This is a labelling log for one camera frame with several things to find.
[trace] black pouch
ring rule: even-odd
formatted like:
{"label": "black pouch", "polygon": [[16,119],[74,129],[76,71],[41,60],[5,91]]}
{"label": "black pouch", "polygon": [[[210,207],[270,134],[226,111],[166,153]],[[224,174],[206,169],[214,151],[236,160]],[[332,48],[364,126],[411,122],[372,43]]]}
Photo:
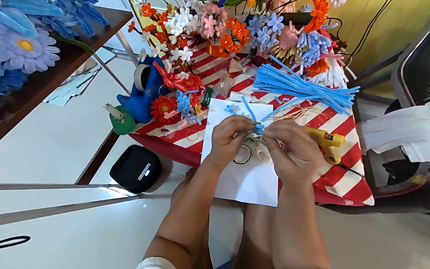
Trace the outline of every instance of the black pouch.
{"label": "black pouch", "polygon": [[109,175],[131,193],[142,193],[158,180],[162,172],[159,157],[152,151],[133,144],[110,169]]}

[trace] glue stick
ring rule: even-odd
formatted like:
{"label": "glue stick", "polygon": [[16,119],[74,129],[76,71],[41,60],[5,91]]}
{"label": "glue stick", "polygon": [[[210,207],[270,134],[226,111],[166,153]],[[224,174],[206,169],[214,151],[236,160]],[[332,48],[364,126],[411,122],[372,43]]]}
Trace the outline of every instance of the glue stick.
{"label": "glue stick", "polygon": [[236,91],[230,92],[230,101],[241,102],[242,96],[245,97],[245,100],[247,100],[249,103],[261,102],[259,99],[255,98],[254,96],[251,96],[247,93],[241,93]]}

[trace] red and white striped tablecloth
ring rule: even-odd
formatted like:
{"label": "red and white striped tablecloth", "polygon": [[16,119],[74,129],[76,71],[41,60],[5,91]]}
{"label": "red and white striped tablecloth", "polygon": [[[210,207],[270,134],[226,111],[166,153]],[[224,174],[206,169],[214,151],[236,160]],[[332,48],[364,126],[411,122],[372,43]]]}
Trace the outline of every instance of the red and white striped tablecloth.
{"label": "red and white striped tablecloth", "polygon": [[[192,59],[195,60],[193,68],[200,72],[202,83],[205,86],[218,83],[219,78],[226,72],[227,59],[211,57],[206,52],[206,43],[196,42],[192,45],[194,55]],[[278,108],[280,105],[275,100],[275,95],[270,93],[252,92],[254,89],[253,79],[250,79],[245,74],[232,74],[235,78],[235,86],[232,91],[238,91],[254,95],[265,103],[272,104],[273,109]],[[291,95],[278,95],[278,98],[293,98]],[[359,147],[359,138],[356,133],[356,124],[353,115],[338,114],[331,107],[319,102],[309,104],[307,101],[300,101],[297,104],[300,107],[312,106],[310,110],[317,111],[317,113],[307,112],[304,117],[297,122],[300,125],[306,125],[313,128],[319,128],[329,133],[339,134],[346,137],[346,142],[339,148],[339,153],[342,156],[341,162],[353,170],[364,174],[364,167],[361,159],[361,149]],[[292,113],[300,108],[290,106],[280,111],[275,116],[282,116],[284,114]],[[179,123],[173,125],[164,125],[159,122],[151,121],[148,124],[137,124],[136,135],[131,136],[136,140],[144,140],[145,143],[140,141],[148,148],[157,148],[155,143],[158,141],[164,144],[163,150],[159,148],[158,153],[164,155],[166,151],[177,151],[172,154],[172,159],[178,161],[176,156],[190,154],[191,156],[198,156],[202,152],[203,139],[205,136],[205,127],[207,122],[206,111],[202,116],[202,124],[194,124],[182,130],[178,129]],[[151,136],[149,143],[147,143],[145,136]],[[320,168],[319,174],[313,178],[313,187],[315,192],[315,200],[317,202],[335,203],[342,205],[373,205],[374,199],[367,182],[352,172],[349,172],[341,167],[333,166],[325,163]]]}

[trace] small plastic bag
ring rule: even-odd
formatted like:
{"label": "small plastic bag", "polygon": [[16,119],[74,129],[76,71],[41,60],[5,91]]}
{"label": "small plastic bag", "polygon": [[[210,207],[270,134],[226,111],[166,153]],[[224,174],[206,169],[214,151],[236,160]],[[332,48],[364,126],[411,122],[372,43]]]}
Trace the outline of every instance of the small plastic bag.
{"label": "small plastic bag", "polygon": [[231,78],[227,73],[220,78],[220,81],[212,86],[212,89],[220,94],[221,96],[227,98],[230,89],[235,85],[235,79]]}

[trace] foot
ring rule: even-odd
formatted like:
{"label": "foot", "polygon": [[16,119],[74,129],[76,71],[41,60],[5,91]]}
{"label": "foot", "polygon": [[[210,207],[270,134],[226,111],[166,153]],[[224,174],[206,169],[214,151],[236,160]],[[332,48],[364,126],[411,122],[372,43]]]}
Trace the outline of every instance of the foot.
{"label": "foot", "polygon": [[197,168],[190,168],[185,174],[185,180],[190,181],[194,177],[196,171]]}

